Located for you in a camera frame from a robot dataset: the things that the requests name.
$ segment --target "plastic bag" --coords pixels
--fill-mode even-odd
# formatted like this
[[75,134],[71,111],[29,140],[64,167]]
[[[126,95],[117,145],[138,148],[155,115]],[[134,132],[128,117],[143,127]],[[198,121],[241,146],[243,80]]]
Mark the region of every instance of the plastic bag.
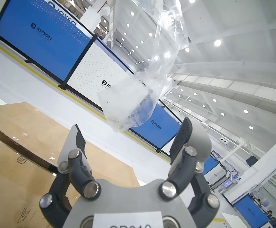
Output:
[[179,0],[132,0],[157,23],[149,67],[98,93],[108,124],[126,130],[152,115],[179,50],[189,41]]

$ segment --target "white pegboard panel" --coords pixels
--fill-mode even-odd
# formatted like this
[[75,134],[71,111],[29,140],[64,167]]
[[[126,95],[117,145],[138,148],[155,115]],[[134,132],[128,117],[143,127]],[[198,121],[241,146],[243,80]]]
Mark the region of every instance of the white pegboard panel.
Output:
[[101,106],[98,92],[127,77],[128,73],[93,43],[67,84]]

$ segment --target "blue partition wall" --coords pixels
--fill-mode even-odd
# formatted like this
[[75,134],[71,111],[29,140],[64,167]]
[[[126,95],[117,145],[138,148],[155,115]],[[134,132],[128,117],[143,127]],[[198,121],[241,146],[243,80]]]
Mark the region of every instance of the blue partition wall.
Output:
[[90,41],[44,0],[11,0],[0,36],[61,80]]
[[157,104],[149,120],[139,127],[133,127],[132,130],[161,148],[174,137],[179,128],[180,124]]
[[210,155],[204,163],[204,170],[203,170],[202,174],[205,175],[210,170],[215,168],[217,165],[218,165],[218,162]]
[[234,206],[252,228],[262,227],[269,220],[248,195],[235,203]]

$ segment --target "black frame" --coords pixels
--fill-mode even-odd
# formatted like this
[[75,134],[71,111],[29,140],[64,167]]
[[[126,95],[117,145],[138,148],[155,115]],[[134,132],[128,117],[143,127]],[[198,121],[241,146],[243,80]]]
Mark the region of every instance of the black frame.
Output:
[[[0,20],[4,14],[4,11],[6,10],[8,4],[10,3],[11,0],[6,0],[2,10],[0,11]],[[95,40],[98,40],[123,66],[125,66],[127,68],[127,70],[129,70],[132,74],[134,74],[134,72],[117,56],[115,55],[105,44],[102,43],[102,40],[98,38],[98,36],[94,33],[92,33],[90,30],[88,30],[78,19],[76,19],[76,17],[69,12],[64,6],[62,6],[59,2],[57,2],[56,0],[52,0],[54,3],[56,3],[57,5],[59,5],[64,11],[66,11],[70,16],[72,16],[75,20],[77,20],[79,22],[80,25],[82,25],[91,35],[92,38],[89,41],[89,43],[87,44],[87,46],[84,48],[83,52],[81,53],[81,55],[79,56],[79,58],[77,59],[77,61],[75,62],[75,64],[73,65],[72,69],[70,70],[70,72],[68,73],[68,75],[66,76],[65,80],[63,81],[62,79],[58,78],[56,75],[54,75],[52,72],[50,72],[49,70],[47,70],[45,67],[43,67],[42,65],[40,65],[39,63],[37,63],[34,59],[32,59],[31,57],[29,57],[28,55],[26,55],[25,53],[23,53],[21,50],[19,50],[17,47],[15,47],[14,45],[12,45],[10,42],[8,42],[7,40],[5,40],[3,37],[1,37],[0,35],[0,40],[5,43],[7,46],[11,47],[13,50],[15,50],[16,52],[18,52],[20,55],[22,55],[24,58],[26,58],[27,60],[25,60],[26,63],[29,64],[34,64],[35,66],[37,66],[39,69],[41,69],[43,72],[45,72],[47,75],[49,75],[52,79],[54,79],[56,82],[58,82],[60,85],[59,87],[63,90],[69,90],[70,92],[72,92],[73,94],[75,94],[76,96],[80,97],[81,99],[83,99],[84,101],[86,101],[87,103],[89,103],[90,105],[94,106],[95,108],[97,108],[100,111],[103,111],[102,108],[95,104],[93,101],[91,101],[90,99],[88,99],[86,96],[82,95],[80,92],[78,92],[77,90],[75,90],[74,88],[72,88],[71,86],[69,86],[67,84],[67,82],[69,81],[70,77],[72,76],[73,72],[76,70],[77,66],[79,65],[79,63],[81,62],[81,60],[83,59],[83,57],[85,56],[85,54],[87,53],[87,51],[89,50],[89,48],[92,46],[92,44],[95,42]],[[180,121],[182,122],[168,107],[167,109]],[[166,156],[170,157],[169,154],[167,154],[166,152],[164,152],[162,150],[162,148],[172,139],[170,139],[168,142],[166,142],[161,148],[159,148],[158,146],[154,145],[153,143],[151,143],[150,141],[148,141],[146,138],[144,138],[143,136],[141,136],[140,134],[138,134],[136,131],[129,129],[131,132],[133,132],[134,134],[136,134],[137,136],[139,136],[141,139],[143,139],[145,142],[147,142],[148,144],[152,145],[154,148],[156,148],[156,152],[157,153],[163,153]]]

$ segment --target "ceiling light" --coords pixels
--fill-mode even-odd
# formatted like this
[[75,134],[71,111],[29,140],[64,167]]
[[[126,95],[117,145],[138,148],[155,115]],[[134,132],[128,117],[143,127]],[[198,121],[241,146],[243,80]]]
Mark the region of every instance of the ceiling light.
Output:
[[221,45],[221,40],[216,40],[216,41],[214,42],[214,45],[215,45],[216,47],[219,47],[219,46]]
[[164,57],[165,58],[170,58],[171,57],[171,53],[168,51],[168,52],[166,52],[165,54],[164,54]]

